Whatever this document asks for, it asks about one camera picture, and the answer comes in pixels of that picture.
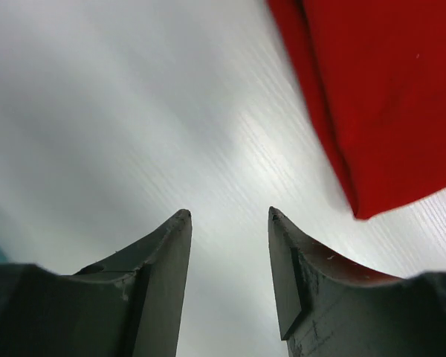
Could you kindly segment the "red t shirt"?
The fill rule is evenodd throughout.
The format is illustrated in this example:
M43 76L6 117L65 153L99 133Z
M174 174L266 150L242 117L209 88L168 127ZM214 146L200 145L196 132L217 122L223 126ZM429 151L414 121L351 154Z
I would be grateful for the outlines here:
M270 1L358 219L446 188L446 1Z

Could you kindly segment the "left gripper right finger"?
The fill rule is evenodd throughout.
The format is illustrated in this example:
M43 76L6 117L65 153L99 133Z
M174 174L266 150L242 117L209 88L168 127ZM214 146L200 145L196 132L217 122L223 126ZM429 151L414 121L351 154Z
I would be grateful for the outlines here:
M279 333L291 356L446 356L446 272L362 266L268 211Z

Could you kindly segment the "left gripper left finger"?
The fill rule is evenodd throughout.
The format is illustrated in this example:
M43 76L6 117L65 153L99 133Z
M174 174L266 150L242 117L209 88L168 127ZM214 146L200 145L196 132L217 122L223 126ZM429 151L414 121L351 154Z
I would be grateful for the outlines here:
M0 264L0 356L174 356L191 238L183 209L72 275Z

